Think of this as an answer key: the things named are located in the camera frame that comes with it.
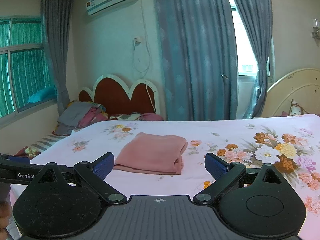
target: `folded pink towel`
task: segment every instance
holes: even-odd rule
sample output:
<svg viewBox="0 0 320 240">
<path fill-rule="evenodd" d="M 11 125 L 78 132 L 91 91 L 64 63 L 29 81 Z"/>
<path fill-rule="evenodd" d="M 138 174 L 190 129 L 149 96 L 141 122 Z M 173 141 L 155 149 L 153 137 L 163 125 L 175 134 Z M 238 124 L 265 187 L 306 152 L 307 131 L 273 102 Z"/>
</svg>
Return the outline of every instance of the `folded pink towel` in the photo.
<svg viewBox="0 0 320 240">
<path fill-rule="evenodd" d="M 182 156 L 188 146 L 185 138 L 176 135 L 138 133 L 121 150 L 115 161 L 115 170 L 180 175 Z"/>
</svg>

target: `wall sconce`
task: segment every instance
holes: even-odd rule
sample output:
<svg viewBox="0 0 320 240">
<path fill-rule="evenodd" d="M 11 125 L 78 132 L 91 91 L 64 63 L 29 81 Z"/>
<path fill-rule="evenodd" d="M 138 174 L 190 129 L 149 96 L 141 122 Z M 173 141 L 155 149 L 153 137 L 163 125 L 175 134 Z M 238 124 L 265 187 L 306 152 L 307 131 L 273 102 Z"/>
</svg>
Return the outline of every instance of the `wall sconce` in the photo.
<svg viewBox="0 0 320 240">
<path fill-rule="evenodd" d="M 320 40 L 320 25 L 317 19 L 314 19 L 312 37 Z"/>
</svg>

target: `person's hand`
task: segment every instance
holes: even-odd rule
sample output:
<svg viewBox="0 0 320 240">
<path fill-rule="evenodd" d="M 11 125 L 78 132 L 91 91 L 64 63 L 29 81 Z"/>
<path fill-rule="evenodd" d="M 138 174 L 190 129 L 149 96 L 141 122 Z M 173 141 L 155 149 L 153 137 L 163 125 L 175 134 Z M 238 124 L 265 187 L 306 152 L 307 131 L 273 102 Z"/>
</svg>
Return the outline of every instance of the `person's hand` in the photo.
<svg viewBox="0 0 320 240">
<path fill-rule="evenodd" d="M 9 204 L 7 202 L 0 203 L 0 240 L 6 240 L 8 237 L 4 229 L 9 225 L 10 214 Z"/>
</svg>

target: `gray curtain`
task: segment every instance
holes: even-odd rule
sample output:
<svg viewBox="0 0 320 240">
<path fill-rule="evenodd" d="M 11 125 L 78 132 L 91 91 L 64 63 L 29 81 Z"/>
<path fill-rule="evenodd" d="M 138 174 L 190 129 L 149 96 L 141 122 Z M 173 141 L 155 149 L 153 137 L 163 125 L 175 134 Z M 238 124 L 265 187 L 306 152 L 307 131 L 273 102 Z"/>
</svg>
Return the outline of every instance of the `gray curtain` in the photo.
<svg viewBox="0 0 320 240">
<path fill-rule="evenodd" d="M 238 68 L 229 0 L 156 0 L 170 121 L 236 118 Z"/>
<path fill-rule="evenodd" d="M 253 53 L 258 62 L 257 78 L 244 118 L 260 116 L 267 97 L 267 61 L 272 38 L 271 0 L 235 0 Z"/>
<path fill-rule="evenodd" d="M 70 102 L 66 66 L 72 4 L 73 0 L 41 0 L 44 51 L 57 88 L 59 115 Z"/>
</svg>

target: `cream headboard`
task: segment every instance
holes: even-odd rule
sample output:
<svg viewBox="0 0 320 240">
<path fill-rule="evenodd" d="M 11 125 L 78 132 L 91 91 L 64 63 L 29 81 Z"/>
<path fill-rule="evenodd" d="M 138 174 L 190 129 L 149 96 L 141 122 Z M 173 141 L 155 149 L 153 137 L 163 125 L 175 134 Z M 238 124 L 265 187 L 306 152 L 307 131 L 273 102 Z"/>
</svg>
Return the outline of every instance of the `cream headboard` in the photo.
<svg viewBox="0 0 320 240">
<path fill-rule="evenodd" d="M 307 112 L 320 114 L 320 70 L 313 68 L 291 72 L 268 90 L 261 117 L 279 116 L 289 112 L 292 99 Z"/>
</svg>

